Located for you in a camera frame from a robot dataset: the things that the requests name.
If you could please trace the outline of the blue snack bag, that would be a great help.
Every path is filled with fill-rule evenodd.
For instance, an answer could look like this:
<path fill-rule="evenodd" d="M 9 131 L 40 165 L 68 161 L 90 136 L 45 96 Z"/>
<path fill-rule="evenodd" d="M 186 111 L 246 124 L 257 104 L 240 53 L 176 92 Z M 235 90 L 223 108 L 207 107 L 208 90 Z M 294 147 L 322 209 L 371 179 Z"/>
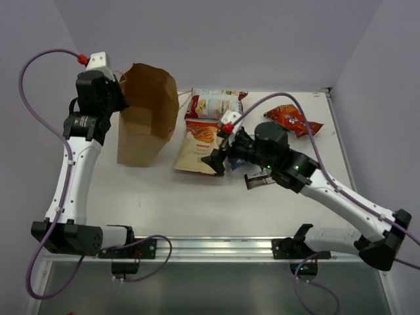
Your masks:
<path fill-rule="evenodd" d="M 240 167 L 244 166 L 246 164 L 246 161 L 240 158 L 236 157 L 229 157 L 228 158 L 228 164 L 230 166 L 230 169 L 232 171 L 239 169 Z"/>

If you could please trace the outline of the cream snack packet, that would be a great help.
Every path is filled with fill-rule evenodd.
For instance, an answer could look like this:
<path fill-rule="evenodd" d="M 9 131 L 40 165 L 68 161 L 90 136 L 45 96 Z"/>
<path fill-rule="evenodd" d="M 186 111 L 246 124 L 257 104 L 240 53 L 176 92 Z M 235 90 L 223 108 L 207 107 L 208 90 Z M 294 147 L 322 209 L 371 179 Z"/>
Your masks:
<path fill-rule="evenodd" d="M 215 175 L 216 172 L 201 159 L 219 147 L 222 138 L 217 136 L 218 132 L 217 122 L 186 120 L 186 135 L 174 168 L 177 171 Z"/>

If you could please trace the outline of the brown paper bag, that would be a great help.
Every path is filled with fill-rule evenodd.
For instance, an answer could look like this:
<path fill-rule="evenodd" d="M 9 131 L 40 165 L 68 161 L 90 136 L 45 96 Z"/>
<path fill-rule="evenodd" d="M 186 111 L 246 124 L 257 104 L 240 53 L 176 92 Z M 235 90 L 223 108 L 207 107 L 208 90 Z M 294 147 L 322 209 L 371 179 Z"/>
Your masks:
<path fill-rule="evenodd" d="M 148 167 L 175 131 L 180 107 L 176 81 L 161 68 L 134 63 L 120 86 L 129 107 L 119 115 L 117 163 Z"/>

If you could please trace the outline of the red snack packet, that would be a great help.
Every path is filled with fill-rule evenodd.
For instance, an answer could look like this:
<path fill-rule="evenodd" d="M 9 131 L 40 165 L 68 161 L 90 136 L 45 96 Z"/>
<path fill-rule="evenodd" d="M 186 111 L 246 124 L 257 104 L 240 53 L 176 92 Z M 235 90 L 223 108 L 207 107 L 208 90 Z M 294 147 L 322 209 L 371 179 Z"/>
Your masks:
<path fill-rule="evenodd" d="M 247 91 L 193 88 L 184 118 L 219 120 L 228 110 L 241 114 L 247 95 Z"/>

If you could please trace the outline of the orange red chips bag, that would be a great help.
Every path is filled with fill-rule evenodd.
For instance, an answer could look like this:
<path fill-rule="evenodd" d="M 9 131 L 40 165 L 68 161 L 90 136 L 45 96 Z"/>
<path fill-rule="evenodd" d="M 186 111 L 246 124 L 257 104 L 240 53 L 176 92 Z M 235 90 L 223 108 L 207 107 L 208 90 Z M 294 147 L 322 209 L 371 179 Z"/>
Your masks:
<path fill-rule="evenodd" d="M 305 123 L 302 113 L 292 104 L 277 106 L 263 114 L 265 118 L 271 119 L 273 122 L 282 126 L 287 131 L 292 131 L 297 138 L 305 135 L 316 135 L 324 126 L 322 123 L 308 121 Z"/>

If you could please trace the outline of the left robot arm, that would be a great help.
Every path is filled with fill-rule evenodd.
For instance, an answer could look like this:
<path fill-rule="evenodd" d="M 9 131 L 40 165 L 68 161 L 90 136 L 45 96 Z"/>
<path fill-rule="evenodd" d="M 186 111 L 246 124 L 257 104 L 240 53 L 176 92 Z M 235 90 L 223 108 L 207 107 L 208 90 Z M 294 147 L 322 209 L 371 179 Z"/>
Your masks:
<path fill-rule="evenodd" d="M 131 227 L 87 225 L 87 198 L 93 171 L 113 113 L 128 107 L 114 76 L 87 70 L 76 80 L 77 98 L 64 121 L 64 155 L 53 201 L 41 222 L 33 222 L 32 236 L 51 253 L 95 256 L 114 249 L 127 258 L 137 243 Z"/>

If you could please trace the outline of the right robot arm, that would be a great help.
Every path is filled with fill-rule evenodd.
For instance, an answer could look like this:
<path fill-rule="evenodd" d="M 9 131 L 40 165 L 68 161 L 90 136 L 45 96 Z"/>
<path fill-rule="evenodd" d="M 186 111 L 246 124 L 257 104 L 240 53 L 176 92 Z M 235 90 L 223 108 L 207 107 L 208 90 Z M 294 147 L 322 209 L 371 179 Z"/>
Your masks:
<path fill-rule="evenodd" d="M 281 244 L 281 249 L 292 257 L 306 258 L 315 253 L 346 253 L 360 257 L 378 270 L 389 271 L 405 238 L 411 215 L 400 209 L 373 206 L 373 203 L 322 173 L 320 164 L 307 155 L 289 147 L 286 131 L 273 122 L 260 123 L 254 136 L 243 127 L 231 135 L 220 132 L 222 142 L 202 162 L 217 175 L 225 172 L 226 158 L 270 170 L 274 182 L 310 198 L 350 223 L 350 230 L 316 228 L 303 224 L 292 238 Z M 367 208 L 373 206 L 377 214 Z"/>

